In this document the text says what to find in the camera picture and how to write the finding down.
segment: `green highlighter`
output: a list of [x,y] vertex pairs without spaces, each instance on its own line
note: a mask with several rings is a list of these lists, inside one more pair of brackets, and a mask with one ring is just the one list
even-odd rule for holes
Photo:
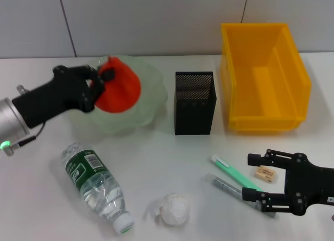
[[238,170],[230,166],[225,160],[222,160],[217,154],[212,155],[210,159],[212,163],[214,163],[221,170],[226,172],[231,178],[233,178],[243,187],[256,189],[257,191],[263,191],[261,188],[255,185],[252,181],[250,181],[247,177],[242,175]]

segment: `black mesh pen holder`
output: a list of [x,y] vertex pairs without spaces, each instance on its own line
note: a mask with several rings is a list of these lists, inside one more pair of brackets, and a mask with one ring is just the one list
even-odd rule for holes
[[216,106],[213,73],[210,71],[175,74],[175,135],[208,135]]

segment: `wooden eraser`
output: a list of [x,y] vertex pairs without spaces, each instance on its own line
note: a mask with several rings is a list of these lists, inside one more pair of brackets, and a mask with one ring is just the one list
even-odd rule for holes
[[275,171],[262,165],[255,172],[255,177],[268,183],[272,183],[273,179],[275,178],[275,175],[276,175]]

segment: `yellow storage box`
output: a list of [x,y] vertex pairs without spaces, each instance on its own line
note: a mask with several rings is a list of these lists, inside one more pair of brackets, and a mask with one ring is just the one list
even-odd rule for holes
[[305,120],[311,81],[288,25],[222,24],[221,77],[229,128],[286,131]]

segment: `white table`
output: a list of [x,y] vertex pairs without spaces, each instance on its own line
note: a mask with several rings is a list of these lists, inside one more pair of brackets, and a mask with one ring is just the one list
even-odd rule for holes
[[[104,136],[74,127],[67,113],[47,122],[37,141],[7,158],[0,153],[0,240],[332,240],[334,207],[315,205],[302,217],[279,213],[269,219],[203,181],[213,173],[238,186],[208,162],[218,153],[269,192],[283,192],[284,170],[267,184],[252,176],[247,154],[267,148],[304,152],[319,166],[334,167],[334,53],[302,53],[313,81],[307,121],[279,136],[240,136],[225,129],[218,83],[219,56],[145,57],[164,72],[169,93],[153,124],[127,134]],[[15,87],[35,88],[52,78],[56,65],[81,65],[89,58],[2,59],[0,98],[14,98]],[[209,136],[175,136],[176,71],[212,71],[217,104]],[[78,121],[85,119],[81,114]],[[59,154],[74,141],[93,145],[119,181],[136,224],[116,237],[111,226],[85,206],[61,166]],[[146,208],[170,192],[184,194],[191,217],[183,228],[155,223]]]

